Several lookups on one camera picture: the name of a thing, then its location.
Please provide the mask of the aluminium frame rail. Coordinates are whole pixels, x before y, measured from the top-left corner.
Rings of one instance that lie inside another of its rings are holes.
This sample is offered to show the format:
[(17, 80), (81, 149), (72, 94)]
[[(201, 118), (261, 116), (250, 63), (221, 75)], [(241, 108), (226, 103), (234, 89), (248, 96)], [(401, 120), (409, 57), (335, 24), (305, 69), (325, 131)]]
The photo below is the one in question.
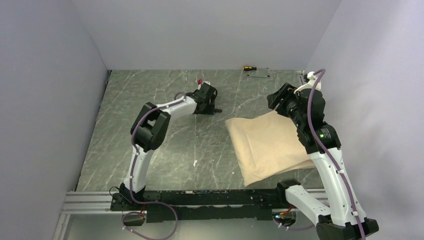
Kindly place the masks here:
[(310, 220), (296, 208), (272, 220), (209, 219), (148, 223), (142, 213), (111, 211), (115, 191), (66, 194), (56, 240), (316, 240)]

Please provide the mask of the flat metal wrench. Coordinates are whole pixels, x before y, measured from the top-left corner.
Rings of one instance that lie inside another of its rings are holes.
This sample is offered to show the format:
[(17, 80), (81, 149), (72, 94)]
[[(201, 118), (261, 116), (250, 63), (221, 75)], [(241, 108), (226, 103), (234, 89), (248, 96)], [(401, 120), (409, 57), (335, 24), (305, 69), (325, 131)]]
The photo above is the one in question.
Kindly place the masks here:
[(270, 78), (271, 75), (256, 75), (256, 74), (247, 74), (247, 78)]

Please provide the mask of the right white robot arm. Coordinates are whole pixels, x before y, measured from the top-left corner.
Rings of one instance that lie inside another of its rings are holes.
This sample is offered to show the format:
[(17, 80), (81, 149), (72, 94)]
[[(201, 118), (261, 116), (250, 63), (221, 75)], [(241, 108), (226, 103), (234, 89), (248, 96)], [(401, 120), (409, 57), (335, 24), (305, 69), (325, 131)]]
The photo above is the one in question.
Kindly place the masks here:
[(359, 203), (337, 131), (324, 120), (326, 102), (321, 79), (325, 72), (311, 71), (305, 84), (295, 87), (286, 83), (266, 99), (271, 110), (295, 125), (298, 140), (319, 173), (328, 204), (313, 197), (294, 179), (277, 184), (275, 200), (282, 208), (292, 206), (301, 211), (321, 240), (364, 240), (378, 232), (379, 226)]

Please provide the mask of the beige cloth wrap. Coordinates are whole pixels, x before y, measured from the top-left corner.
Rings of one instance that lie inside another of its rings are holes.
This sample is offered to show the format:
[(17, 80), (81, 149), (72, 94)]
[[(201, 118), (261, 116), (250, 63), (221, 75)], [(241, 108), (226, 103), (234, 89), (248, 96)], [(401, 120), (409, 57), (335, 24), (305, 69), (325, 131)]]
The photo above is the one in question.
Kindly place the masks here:
[(225, 121), (244, 186), (297, 169), (315, 167), (288, 118), (270, 111), (256, 118)]

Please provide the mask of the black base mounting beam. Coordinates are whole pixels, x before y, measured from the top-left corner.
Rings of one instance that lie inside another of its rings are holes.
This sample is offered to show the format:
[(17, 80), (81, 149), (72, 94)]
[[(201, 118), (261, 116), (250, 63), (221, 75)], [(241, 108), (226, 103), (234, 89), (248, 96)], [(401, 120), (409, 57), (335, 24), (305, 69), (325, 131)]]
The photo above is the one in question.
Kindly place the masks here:
[(142, 213), (147, 223), (190, 220), (255, 219), (271, 221), (291, 205), (278, 188), (220, 190), (145, 190), (144, 201), (131, 204), (112, 194), (112, 212)]

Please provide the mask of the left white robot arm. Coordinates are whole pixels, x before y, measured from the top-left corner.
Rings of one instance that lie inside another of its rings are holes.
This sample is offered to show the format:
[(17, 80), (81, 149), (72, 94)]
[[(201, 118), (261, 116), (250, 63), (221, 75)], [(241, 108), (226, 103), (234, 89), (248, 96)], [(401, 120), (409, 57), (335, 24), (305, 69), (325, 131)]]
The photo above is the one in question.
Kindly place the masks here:
[(218, 90), (206, 81), (198, 83), (193, 92), (178, 92), (170, 102), (143, 105), (130, 129), (132, 160), (119, 186), (119, 194), (129, 209), (137, 210), (144, 203), (150, 162), (164, 142), (170, 123), (184, 116), (220, 113), (221, 109), (215, 107), (217, 96)]

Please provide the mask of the yellow handled screwdriver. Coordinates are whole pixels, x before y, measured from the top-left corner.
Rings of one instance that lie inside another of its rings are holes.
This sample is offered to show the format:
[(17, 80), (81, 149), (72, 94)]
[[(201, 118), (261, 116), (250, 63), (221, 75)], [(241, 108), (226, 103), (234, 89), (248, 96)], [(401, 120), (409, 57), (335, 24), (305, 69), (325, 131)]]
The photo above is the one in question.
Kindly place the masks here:
[(257, 71), (257, 70), (266, 70), (268, 69), (267, 67), (255, 67), (255, 66), (244, 66), (242, 68), (243, 71), (245, 72), (251, 72), (251, 71)]

